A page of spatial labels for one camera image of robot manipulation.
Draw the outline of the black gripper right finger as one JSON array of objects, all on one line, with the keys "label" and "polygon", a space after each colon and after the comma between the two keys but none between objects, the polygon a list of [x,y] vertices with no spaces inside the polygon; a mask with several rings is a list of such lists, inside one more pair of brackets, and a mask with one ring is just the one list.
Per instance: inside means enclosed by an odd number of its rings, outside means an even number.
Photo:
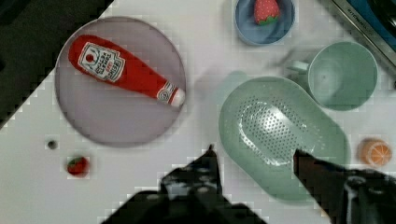
[{"label": "black gripper right finger", "polygon": [[300,149],[293,172],[332,224],[396,224],[396,184],[373,169],[347,169]]}]

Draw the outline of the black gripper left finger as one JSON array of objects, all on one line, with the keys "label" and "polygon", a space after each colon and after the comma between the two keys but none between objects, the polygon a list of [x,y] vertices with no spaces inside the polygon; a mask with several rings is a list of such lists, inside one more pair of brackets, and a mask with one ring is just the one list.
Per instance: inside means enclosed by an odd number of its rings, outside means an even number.
[{"label": "black gripper left finger", "polygon": [[176,168],[160,182],[160,193],[171,203],[214,203],[222,201],[218,156],[210,144],[202,156]]}]

